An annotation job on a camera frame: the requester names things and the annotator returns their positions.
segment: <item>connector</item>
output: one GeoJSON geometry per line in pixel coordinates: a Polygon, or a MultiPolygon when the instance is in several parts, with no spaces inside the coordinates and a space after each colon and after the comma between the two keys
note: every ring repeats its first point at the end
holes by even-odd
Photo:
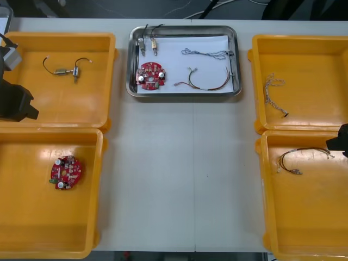
{"type": "Polygon", "coordinates": [[[152,45],[154,56],[157,56],[157,43],[155,38],[151,39],[151,45],[152,45]]]}
{"type": "Polygon", "coordinates": [[[139,38],[139,49],[141,51],[142,56],[145,57],[145,44],[143,38],[139,38]]]}

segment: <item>stainless steel tray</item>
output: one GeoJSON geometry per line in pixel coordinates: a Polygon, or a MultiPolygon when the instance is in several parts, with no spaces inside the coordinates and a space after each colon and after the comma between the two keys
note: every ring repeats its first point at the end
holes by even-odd
{"type": "MultiPolygon", "coordinates": [[[[227,92],[224,94],[217,94],[212,92],[211,94],[156,94],[149,92],[148,94],[138,94],[138,86],[135,81],[136,70],[139,65],[139,38],[142,37],[142,33],[145,27],[136,27],[130,33],[129,46],[128,46],[128,65],[127,65],[127,80],[126,89],[128,93],[135,97],[147,97],[147,96],[235,96],[241,91],[241,77],[239,66],[239,54],[237,34],[229,26],[161,26],[156,29],[156,38],[160,37],[203,37],[203,36],[228,36],[228,46],[231,53],[231,73],[233,81],[233,92],[227,92]]],[[[147,27],[144,32],[144,37],[149,38],[152,27],[147,27]]]]}

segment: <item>table surface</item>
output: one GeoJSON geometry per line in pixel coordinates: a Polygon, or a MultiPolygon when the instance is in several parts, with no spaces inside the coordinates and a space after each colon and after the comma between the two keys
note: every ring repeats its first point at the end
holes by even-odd
{"type": "Polygon", "coordinates": [[[348,22],[17,18],[12,30],[112,32],[120,52],[104,156],[97,250],[264,252],[259,137],[247,51],[255,34],[347,35],[348,22]],[[126,87],[131,30],[224,25],[238,35],[235,98],[137,100],[126,87]]]}

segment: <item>cylindrical component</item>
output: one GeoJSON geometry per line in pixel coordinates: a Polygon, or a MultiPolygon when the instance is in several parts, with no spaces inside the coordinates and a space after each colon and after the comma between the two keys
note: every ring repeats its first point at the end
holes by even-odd
{"type": "Polygon", "coordinates": [[[62,189],[64,187],[64,182],[58,182],[57,187],[58,189],[62,189]]]}
{"type": "Polygon", "coordinates": [[[151,45],[152,45],[152,49],[156,49],[157,48],[157,43],[155,39],[151,40],[151,45]]]}

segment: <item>electrolytic capacitor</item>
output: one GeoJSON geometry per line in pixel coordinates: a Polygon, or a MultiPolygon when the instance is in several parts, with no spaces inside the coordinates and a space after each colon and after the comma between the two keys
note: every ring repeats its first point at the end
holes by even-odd
{"type": "Polygon", "coordinates": [[[62,189],[64,187],[64,182],[58,182],[57,187],[58,189],[62,189]]]}

